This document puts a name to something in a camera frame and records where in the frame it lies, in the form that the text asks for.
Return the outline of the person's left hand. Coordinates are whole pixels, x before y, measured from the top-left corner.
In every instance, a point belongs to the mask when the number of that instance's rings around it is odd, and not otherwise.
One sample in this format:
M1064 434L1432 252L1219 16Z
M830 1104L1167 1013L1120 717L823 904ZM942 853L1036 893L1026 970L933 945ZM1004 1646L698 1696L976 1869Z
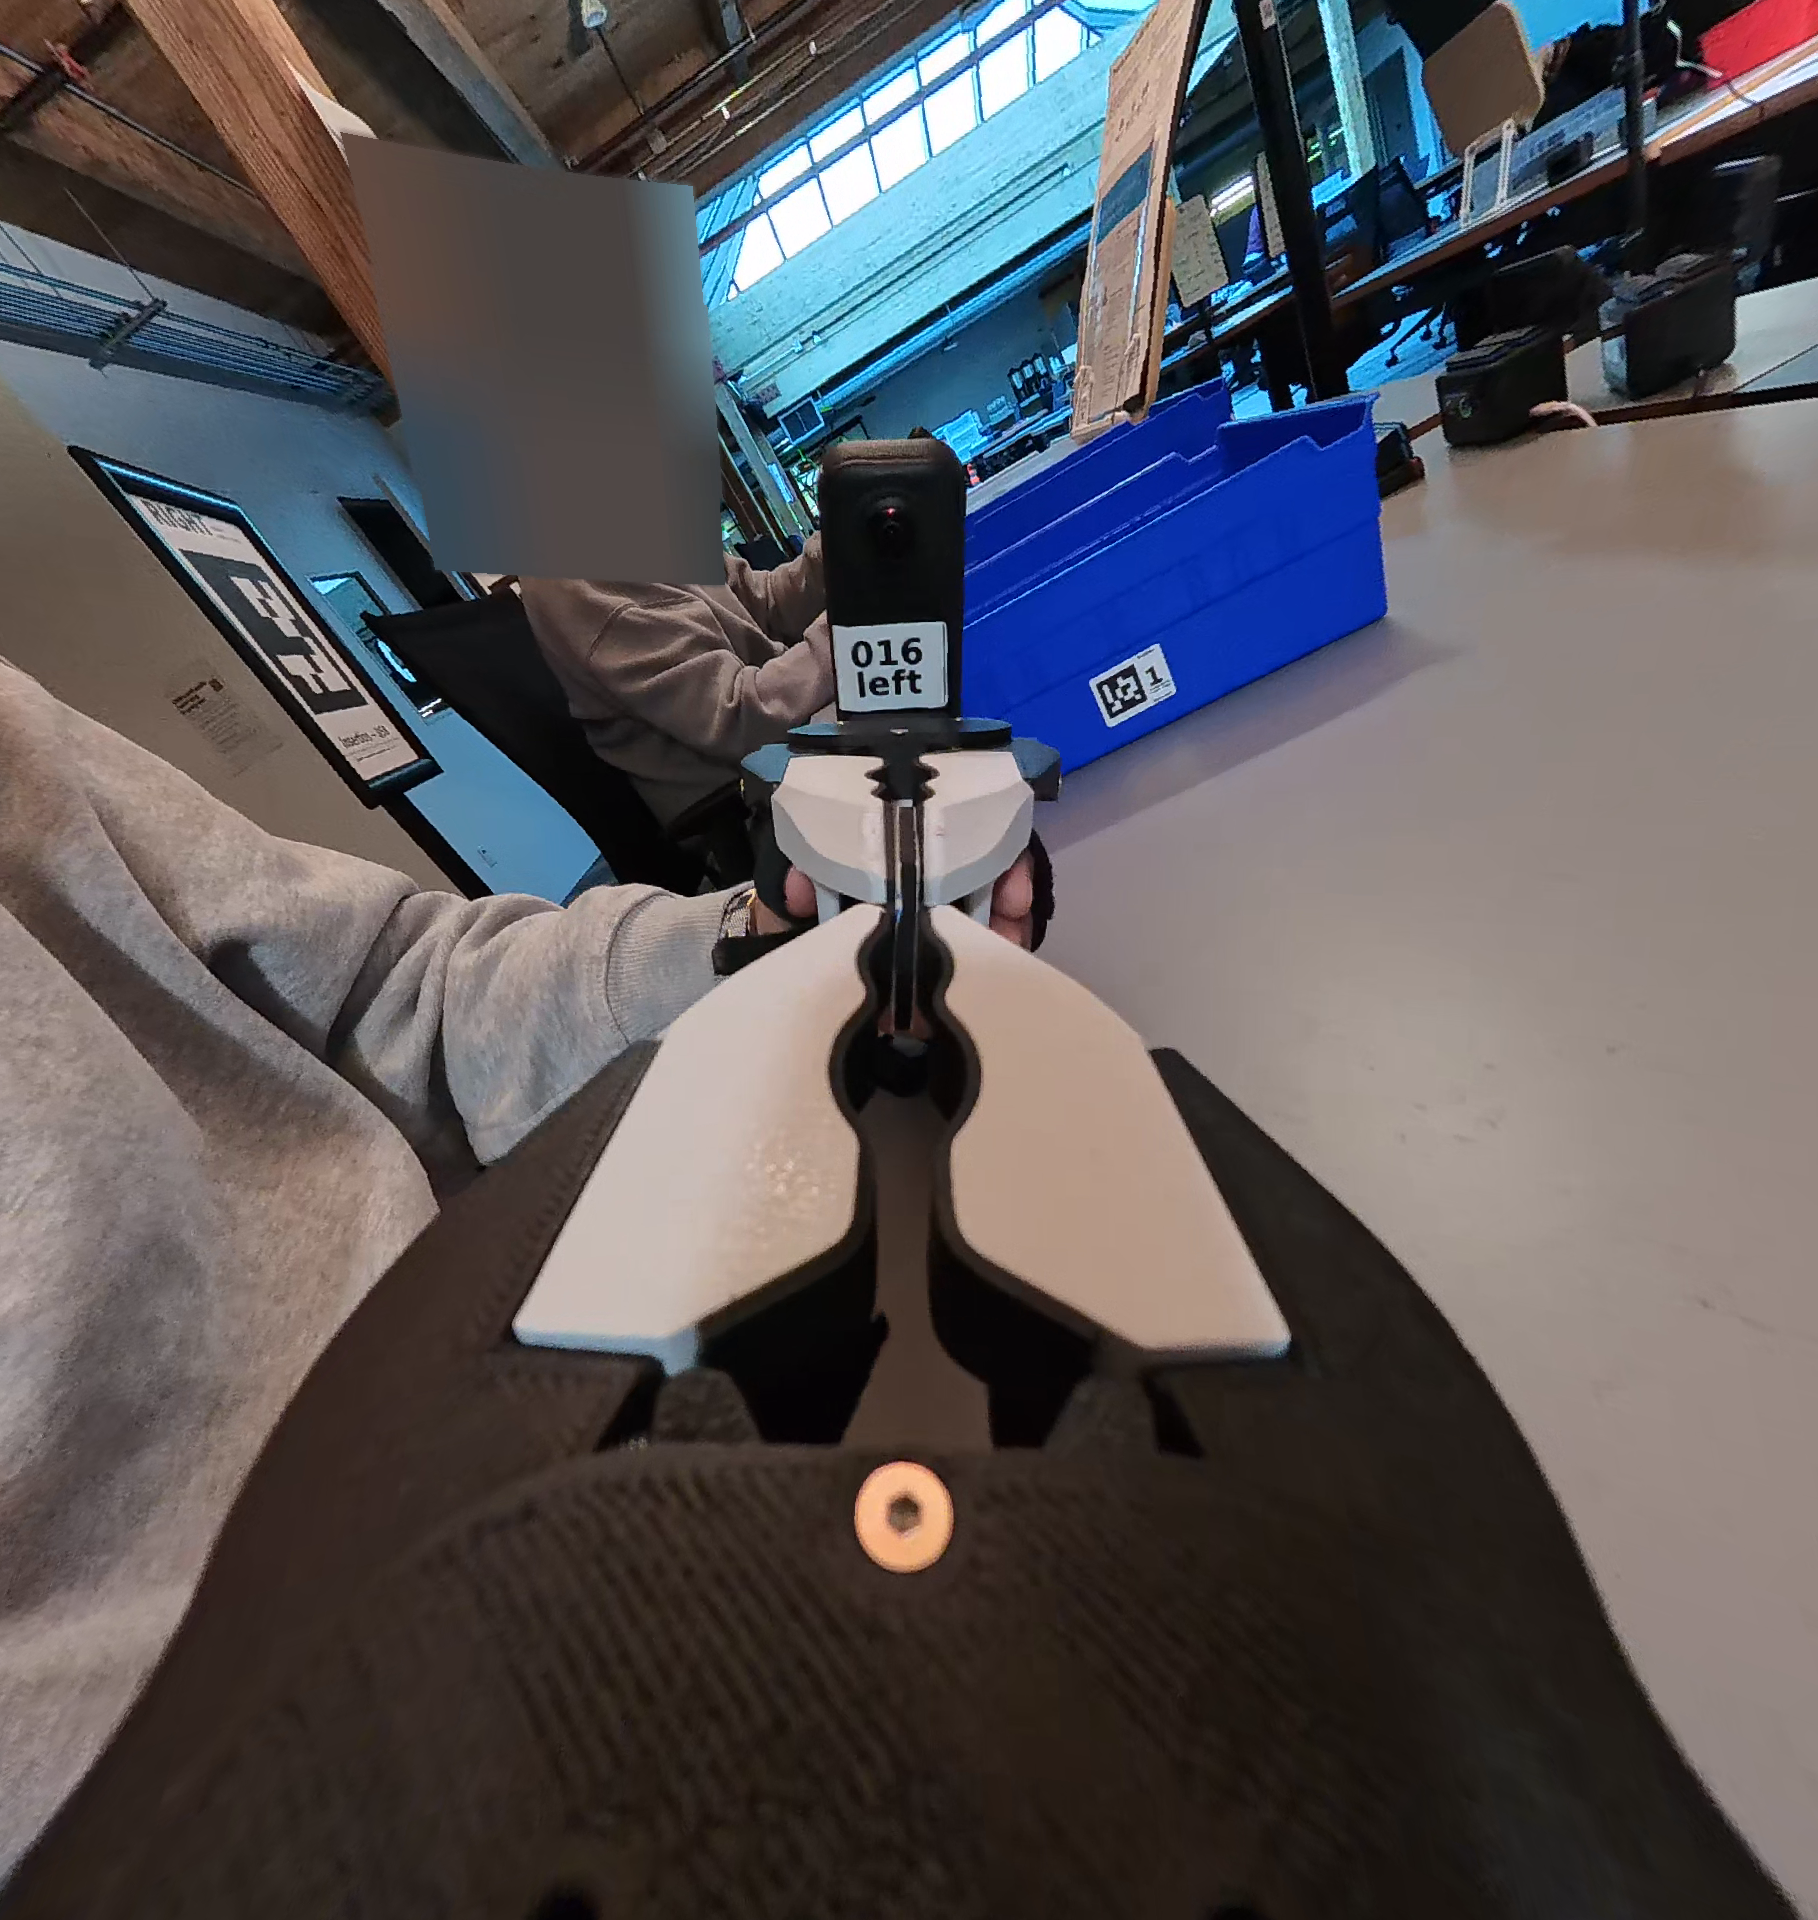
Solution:
M777 904L764 898L762 892L756 892L752 898L750 929L756 935L772 937L779 932L812 924L814 920L814 884L794 867L781 878L781 901ZM1018 860L999 875L993 888L991 926L999 937L1022 951L1033 951L1036 946L1036 875L1034 854L1030 850L1022 853Z

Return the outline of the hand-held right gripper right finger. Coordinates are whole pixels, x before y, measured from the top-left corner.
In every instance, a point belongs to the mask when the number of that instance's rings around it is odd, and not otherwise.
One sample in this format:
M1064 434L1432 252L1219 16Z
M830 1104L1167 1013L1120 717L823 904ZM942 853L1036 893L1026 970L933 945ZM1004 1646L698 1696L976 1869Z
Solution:
M976 1070L947 1158L963 1253L1149 1354L1282 1357L1286 1320L1143 1038L956 909L930 928Z

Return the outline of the wooden post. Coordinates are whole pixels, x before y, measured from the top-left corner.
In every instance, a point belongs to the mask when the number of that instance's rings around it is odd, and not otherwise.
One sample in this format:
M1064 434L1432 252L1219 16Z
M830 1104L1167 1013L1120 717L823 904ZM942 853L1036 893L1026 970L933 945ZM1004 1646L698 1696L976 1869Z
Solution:
M130 2L130 13L388 377L346 149L321 111L332 99L292 27L271 2Z

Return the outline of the white paper notice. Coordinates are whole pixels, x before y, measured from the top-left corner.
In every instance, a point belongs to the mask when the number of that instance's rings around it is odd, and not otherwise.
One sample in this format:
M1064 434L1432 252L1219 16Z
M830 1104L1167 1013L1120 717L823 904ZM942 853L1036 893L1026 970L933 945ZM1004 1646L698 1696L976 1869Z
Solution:
M227 668L210 659L179 661L162 686L170 708L199 734L225 774L246 774L280 750L277 727L261 718Z

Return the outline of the black equipment case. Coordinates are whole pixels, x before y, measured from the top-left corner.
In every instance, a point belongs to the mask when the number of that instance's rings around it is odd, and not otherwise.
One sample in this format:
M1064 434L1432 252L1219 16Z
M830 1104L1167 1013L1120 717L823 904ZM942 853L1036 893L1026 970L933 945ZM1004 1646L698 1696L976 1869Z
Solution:
M1531 430L1539 409L1569 400L1567 347L1550 327L1494 333L1447 357L1435 407L1454 447L1498 446Z
M1736 275L1736 258L1713 249L1614 279L1597 310L1608 392L1637 401L1723 364L1736 342Z

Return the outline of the plain blue bin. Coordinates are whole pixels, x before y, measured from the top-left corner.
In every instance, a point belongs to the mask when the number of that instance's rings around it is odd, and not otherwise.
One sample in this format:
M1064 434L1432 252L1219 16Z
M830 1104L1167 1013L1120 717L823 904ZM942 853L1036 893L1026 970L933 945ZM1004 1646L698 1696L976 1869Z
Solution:
M996 468L969 488L967 516L986 516L1008 495L1064 471L1076 481L1095 481L1103 475L1115 479L1153 465L1169 453L1191 455L1209 446L1217 430L1234 419L1234 390L1222 379L1159 397L1137 422L1114 426L1085 444L1065 434Z

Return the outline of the cardboard sign on stand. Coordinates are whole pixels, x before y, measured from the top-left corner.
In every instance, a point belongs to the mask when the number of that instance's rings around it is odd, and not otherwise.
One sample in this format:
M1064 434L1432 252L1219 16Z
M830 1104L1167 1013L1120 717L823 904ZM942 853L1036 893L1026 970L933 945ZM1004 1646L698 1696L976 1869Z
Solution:
M1424 95L1450 153L1460 162L1457 220L1489 220L1512 196L1520 132L1544 106L1542 64L1520 13L1491 2L1422 67Z

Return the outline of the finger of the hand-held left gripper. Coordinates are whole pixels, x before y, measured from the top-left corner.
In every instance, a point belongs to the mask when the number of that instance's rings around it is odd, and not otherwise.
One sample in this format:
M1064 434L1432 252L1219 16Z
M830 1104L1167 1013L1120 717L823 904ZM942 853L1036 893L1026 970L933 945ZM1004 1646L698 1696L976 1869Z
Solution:
M771 797L775 847L810 886L803 920L852 904L898 914L888 765L879 754L792 754Z
M1014 754L930 754L921 769L921 904L989 920L1033 837L1033 786Z

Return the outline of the long wooden desk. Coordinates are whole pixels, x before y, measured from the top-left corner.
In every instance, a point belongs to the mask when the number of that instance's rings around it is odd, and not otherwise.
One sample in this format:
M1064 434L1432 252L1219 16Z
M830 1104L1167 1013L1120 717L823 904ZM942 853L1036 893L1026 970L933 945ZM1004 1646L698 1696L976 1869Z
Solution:
M1659 124L1643 145L1646 171L1677 165L1683 159L1705 158L1711 151L1760 132L1797 109L1818 103L1818 40L1794 45L1788 54L1766 62L1733 85L1723 85L1699 103ZM1412 289L1432 275L1487 244L1508 236L1520 227L1628 181L1628 158L1621 149L1595 154L1588 169L1562 182L1546 184L1526 198L1508 198L1474 223L1456 223L1429 238L1398 261L1373 271L1329 300L1334 313L1346 313L1385 293Z

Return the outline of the black office chair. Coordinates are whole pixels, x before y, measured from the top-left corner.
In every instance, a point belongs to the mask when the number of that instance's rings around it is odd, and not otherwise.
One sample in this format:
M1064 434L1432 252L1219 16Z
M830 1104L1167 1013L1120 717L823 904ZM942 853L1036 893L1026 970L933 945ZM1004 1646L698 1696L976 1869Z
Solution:
M512 767L604 856L615 881L698 893L752 874L746 815L724 786L664 826L632 781L591 748L535 644L516 590L426 611L371 613L368 633Z

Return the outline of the black metal pole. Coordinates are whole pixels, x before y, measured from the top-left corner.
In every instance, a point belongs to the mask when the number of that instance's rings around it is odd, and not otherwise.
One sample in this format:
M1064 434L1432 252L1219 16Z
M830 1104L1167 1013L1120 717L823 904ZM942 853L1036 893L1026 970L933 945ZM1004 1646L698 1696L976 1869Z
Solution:
M1335 347L1324 230L1311 205L1306 151L1286 67L1282 13L1275 2L1235 2L1234 13L1262 133L1262 158L1302 338L1306 386L1318 401L1327 401L1349 392L1346 362Z

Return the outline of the cardboard sheet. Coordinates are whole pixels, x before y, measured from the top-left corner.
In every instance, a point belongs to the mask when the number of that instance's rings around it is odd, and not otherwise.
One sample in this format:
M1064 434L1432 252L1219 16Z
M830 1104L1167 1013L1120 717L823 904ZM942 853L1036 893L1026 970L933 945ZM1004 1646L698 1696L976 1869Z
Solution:
M1076 338L1069 435L1089 444L1152 409L1170 293L1170 158L1206 2L1157 2L1108 70Z

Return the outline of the person's left forearm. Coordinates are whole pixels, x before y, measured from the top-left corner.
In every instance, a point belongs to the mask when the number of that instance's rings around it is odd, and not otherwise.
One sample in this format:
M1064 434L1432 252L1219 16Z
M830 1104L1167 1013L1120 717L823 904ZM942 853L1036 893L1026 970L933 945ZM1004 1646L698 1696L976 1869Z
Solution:
M712 949L752 929L752 898L410 893L368 954L343 1056L426 1158L465 1138L494 1165L709 992Z

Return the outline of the blue bin with printed tag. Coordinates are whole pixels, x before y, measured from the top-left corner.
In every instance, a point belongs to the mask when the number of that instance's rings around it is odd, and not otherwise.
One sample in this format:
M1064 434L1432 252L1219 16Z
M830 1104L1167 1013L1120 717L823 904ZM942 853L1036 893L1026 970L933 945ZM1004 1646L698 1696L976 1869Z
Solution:
M1222 422L1126 477L1065 471L969 518L967 717L1065 772L1387 611L1373 397Z

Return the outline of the red crate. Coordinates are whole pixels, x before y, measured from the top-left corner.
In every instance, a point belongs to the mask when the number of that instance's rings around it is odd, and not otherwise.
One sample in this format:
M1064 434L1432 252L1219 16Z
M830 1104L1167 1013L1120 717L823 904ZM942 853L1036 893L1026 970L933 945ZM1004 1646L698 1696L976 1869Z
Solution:
M1705 2L1686 32L1716 78L1742 79L1818 42L1818 2Z

